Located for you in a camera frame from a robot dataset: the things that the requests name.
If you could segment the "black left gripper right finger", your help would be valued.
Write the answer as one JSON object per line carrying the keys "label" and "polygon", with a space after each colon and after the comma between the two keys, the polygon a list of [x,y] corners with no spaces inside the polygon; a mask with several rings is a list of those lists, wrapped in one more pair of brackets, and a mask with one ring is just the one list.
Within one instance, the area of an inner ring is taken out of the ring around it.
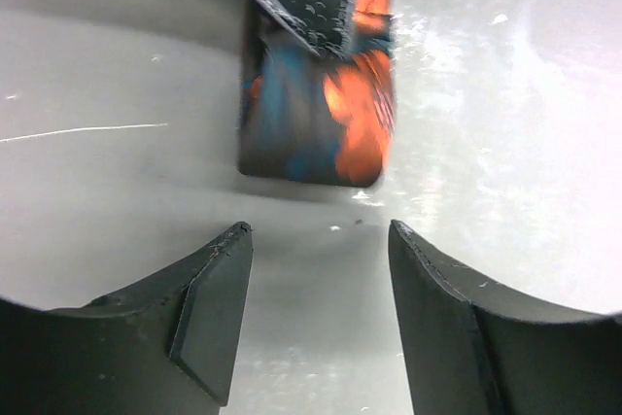
{"label": "black left gripper right finger", "polygon": [[392,221],[389,264],[417,414],[617,414],[621,318],[521,293]]}

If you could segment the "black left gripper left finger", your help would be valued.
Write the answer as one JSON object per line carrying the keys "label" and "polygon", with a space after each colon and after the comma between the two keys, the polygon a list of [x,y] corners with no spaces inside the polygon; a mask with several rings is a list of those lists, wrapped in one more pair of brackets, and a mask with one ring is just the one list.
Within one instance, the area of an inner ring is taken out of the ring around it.
{"label": "black left gripper left finger", "polygon": [[216,414],[228,403],[253,260],[237,223],[80,308],[1,303],[5,414]]}

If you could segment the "black orange floral tie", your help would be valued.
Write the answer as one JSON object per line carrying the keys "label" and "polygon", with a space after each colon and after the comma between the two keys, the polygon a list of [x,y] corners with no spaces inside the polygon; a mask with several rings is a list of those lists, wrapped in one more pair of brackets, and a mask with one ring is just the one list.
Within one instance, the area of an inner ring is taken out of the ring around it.
{"label": "black orange floral tie", "polygon": [[256,0],[242,29],[238,170],[247,176],[367,188],[396,126],[392,0],[356,0],[345,56],[315,55]]}

